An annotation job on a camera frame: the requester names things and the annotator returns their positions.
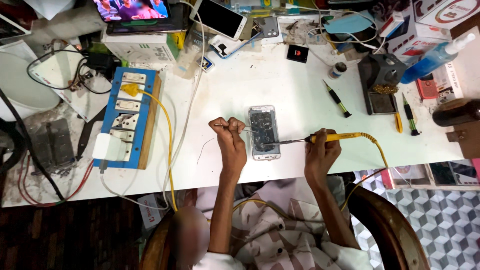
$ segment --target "work desk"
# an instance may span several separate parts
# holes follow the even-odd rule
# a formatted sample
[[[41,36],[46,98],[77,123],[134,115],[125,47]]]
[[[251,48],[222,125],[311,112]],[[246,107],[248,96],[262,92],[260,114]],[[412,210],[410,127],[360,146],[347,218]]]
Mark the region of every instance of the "work desk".
[[[233,116],[248,123],[248,108],[258,105],[275,106],[280,140],[304,138],[326,127],[335,129],[337,133],[365,132],[372,135],[382,146],[390,167],[463,158],[458,143],[449,143],[445,135],[453,129],[439,127],[432,120],[436,100],[421,102],[415,83],[400,84],[400,90],[396,93],[404,130],[400,134],[395,129],[393,115],[367,114],[356,65],[349,67],[338,80],[333,81],[327,77],[329,67],[312,54],[309,54],[306,64],[286,60],[287,48],[284,44],[264,45],[261,53],[240,51],[225,60],[218,58],[213,52],[207,53],[215,67],[211,72],[202,75],[193,103],[185,140],[172,170],[176,190],[218,185],[222,169],[221,154],[216,134],[210,129],[208,122],[219,116],[225,119]],[[184,127],[196,79],[185,80],[175,76],[173,67],[162,64],[135,67],[146,66],[160,70],[160,100],[172,121],[175,149]],[[352,113],[351,117],[344,118],[328,95],[322,79],[325,79],[342,99],[347,110]],[[410,135],[403,109],[402,92],[418,118],[417,129],[422,132],[419,136]],[[146,170],[108,168],[105,171],[105,181],[115,192],[131,195],[162,191],[167,171],[168,126],[162,110],[157,110],[156,119]],[[76,150],[75,140],[78,142],[78,139],[75,138],[78,137],[76,134],[81,132],[82,124],[74,114],[71,120],[71,129],[77,129],[71,130]],[[64,195],[70,194],[80,183],[91,161],[100,126],[101,122],[95,124],[73,179],[58,179],[57,184]],[[281,158],[278,160],[254,161],[250,134],[242,132],[240,136],[246,143],[247,164],[239,183],[303,176],[304,143],[282,145]],[[366,138],[342,140],[340,145],[342,153],[330,173],[384,166],[377,147]],[[5,187],[3,207],[26,204],[16,189],[17,178],[18,170],[11,170]],[[28,176],[29,192],[36,195],[36,198],[41,197],[42,202],[57,201],[58,198],[47,180],[44,177],[42,179],[39,184],[39,178]],[[73,199],[108,196],[113,195],[102,186],[99,170],[94,168],[83,189]]]

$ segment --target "wooden chair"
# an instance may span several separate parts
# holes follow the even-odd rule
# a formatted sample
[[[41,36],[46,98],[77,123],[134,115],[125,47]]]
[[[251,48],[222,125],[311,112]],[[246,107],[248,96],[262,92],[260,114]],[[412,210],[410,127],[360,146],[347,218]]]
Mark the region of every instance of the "wooden chair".
[[[353,188],[347,185],[347,194]],[[348,201],[350,212],[372,233],[377,242],[385,269],[430,269],[420,241],[402,213],[380,195],[358,187]],[[140,270],[173,270],[176,262],[166,243],[169,212],[152,233],[145,246]]]

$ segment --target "red wire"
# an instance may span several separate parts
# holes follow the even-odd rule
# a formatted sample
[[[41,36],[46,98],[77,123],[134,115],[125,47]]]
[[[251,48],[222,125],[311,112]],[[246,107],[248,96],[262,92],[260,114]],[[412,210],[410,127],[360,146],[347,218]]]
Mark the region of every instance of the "red wire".
[[[22,176],[22,169],[23,169],[23,163],[22,163],[22,168],[20,169],[20,176],[19,176],[19,180],[18,180],[18,190],[20,191],[20,195],[22,196],[22,198],[24,198],[24,200],[26,200],[29,204],[31,205],[35,205],[35,206],[39,206],[39,207],[50,207],[50,206],[54,206],[54,205],[57,205],[57,203],[40,203],[40,202],[37,202],[36,200],[34,200],[28,193],[27,189],[26,189],[26,185],[25,185],[25,179],[26,179],[26,176],[27,176],[27,173],[28,173],[28,164],[29,164],[29,161],[30,161],[30,156],[28,156],[28,160],[27,160],[27,171],[25,172],[25,176],[24,176],[24,179],[23,179],[23,187],[24,187],[24,190],[25,190],[25,193],[26,195],[32,200],[34,201],[36,204],[33,204],[31,203],[30,201],[28,201],[22,194],[22,190],[20,189],[20,179],[21,179],[21,176]],[[65,201],[68,201],[70,198],[72,198],[75,194],[77,194],[83,187],[83,185],[85,184],[85,182],[87,181],[88,177],[90,176],[90,172],[92,171],[93,169],[93,160],[90,162],[90,164],[87,166],[87,170],[85,171],[85,174],[84,174],[84,177],[82,179],[82,181],[80,182],[80,185],[78,186],[78,188],[72,193],[72,195],[68,196],[68,198],[65,199]]]
[[[22,179],[22,171],[24,170],[24,162],[25,162],[25,157],[24,159],[22,160],[22,163],[20,165],[20,173],[18,175],[18,181],[17,181],[17,187],[18,187],[18,191],[20,192],[20,196],[22,196],[22,198],[27,201],[29,204],[33,204],[31,203],[29,200],[27,200],[27,198],[25,198],[23,192],[22,192],[22,189],[20,188],[20,180]]]

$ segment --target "phone screen displaying video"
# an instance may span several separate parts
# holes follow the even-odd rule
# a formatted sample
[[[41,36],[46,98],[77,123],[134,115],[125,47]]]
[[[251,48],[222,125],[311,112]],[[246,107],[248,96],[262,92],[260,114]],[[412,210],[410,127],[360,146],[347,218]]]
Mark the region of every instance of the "phone screen displaying video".
[[[250,125],[252,128],[253,155],[279,154],[279,145],[264,145],[278,142],[278,131],[275,120],[275,111],[249,110]]]
[[[93,0],[103,21],[130,22],[133,20],[170,17],[167,0]]]
[[[198,8],[198,14],[204,25],[231,38],[235,37],[243,19],[242,15],[210,0],[202,1]],[[197,15],[195,15],[195,20],[200,21]]]

